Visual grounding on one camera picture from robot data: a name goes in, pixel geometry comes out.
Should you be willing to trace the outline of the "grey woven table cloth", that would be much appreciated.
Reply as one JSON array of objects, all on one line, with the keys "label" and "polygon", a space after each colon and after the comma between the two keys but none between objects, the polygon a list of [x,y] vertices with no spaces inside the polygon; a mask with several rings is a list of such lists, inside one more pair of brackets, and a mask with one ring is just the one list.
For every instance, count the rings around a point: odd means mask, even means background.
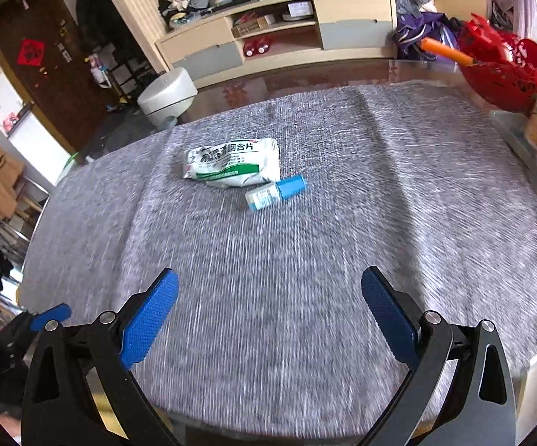
[{"label": "grey woven table cloth", "polygon": [[[246,187],[184,179],[186,153],[277,140],[306,189],[251,210]],[[289,95],[188,123],[72,170],[46,204],[19,297],[76,323],[173,269],[180,293],[134,375],[157,406],[240,433],[363,435],[406,374],[363,271],[446,320],[537,354],[537,196],[491,119],[421,83]]]}]

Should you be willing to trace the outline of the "small blue cap bottle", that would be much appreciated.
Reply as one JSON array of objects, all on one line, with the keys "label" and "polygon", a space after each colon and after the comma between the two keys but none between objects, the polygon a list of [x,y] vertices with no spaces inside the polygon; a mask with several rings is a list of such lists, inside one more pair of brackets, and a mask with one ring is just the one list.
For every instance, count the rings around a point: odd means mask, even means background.
[{"label": "small blue cap bottle", "polygon": [[304,177],[295,175],[246,192],[245,201],[251,210],[264,210],[303,192],[306,187]]}]

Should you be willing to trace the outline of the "white green medicine packet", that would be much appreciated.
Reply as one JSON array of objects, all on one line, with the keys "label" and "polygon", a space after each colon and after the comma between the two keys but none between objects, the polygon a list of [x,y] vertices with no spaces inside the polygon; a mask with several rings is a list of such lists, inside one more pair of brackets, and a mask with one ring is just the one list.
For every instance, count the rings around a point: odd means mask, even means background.
[{"label": "white green medicine packet", "polygon": [[215,187],[246,187],[281,179],[277,140],[237,139],[189,150],[183,166],[184,179]]}]

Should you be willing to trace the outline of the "white round stool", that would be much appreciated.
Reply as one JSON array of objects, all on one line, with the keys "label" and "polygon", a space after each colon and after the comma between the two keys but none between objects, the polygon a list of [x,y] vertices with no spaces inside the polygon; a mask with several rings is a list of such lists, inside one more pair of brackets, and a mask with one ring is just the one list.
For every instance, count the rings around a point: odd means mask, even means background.
[{"label": "white round stool", "polygon": [[167,129],[192,105],[198,90],[185,68],[174,68],[156,78],[139,96],[141,112],[158,130]]}]

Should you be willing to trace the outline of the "dark brown door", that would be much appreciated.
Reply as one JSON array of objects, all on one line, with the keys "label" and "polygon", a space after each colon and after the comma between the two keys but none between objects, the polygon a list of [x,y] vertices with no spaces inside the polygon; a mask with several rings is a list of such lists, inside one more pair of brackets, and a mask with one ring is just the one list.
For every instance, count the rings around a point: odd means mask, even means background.
[{"label": "dark brown door", "polygon": [[81,150],[118,103],[90,71],[63,0],[0,0],[0,66],[13,89],[68,152]]}]

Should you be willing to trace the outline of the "purple bag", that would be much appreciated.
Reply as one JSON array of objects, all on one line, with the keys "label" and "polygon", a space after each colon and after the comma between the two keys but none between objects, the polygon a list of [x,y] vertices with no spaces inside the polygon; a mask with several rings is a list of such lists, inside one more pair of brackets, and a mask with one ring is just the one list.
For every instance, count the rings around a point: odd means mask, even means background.
[{"label": "purple bag", "polygon": [[420,41],[424,37],[433,38],[442,44],[457,49],[457,38],[463,22],[455,17],[447,17],[444,13],[421,12],[419,16],[402,14],[398,17],[398,26],[392,40],[398,50],[398,59],[406,61],[439,61],[451,64],[444,56],[423,51]]}]

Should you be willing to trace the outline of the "beige tv cabinet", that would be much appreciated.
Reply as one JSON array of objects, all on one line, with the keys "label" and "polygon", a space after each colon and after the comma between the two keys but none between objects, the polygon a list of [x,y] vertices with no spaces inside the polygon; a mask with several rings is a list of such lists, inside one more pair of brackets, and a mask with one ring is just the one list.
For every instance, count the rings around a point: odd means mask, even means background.
[{"label": "beige tv cabinet", "polygon": [[155,45],[203,89],[327,61],[392,58],[396,0],[257,0],[188,23]]}]

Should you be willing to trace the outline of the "beige folding screen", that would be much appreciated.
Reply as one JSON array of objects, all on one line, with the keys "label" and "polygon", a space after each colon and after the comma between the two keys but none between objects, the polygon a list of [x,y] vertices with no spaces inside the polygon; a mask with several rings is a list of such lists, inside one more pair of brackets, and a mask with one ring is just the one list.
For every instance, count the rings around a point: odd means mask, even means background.
[{"label": "beige folding screen", "polygon": [[162,74],[168,70],[157,41],[167,33],[165,20],[158,12],[158,0],[111,0],[152,68]]}]

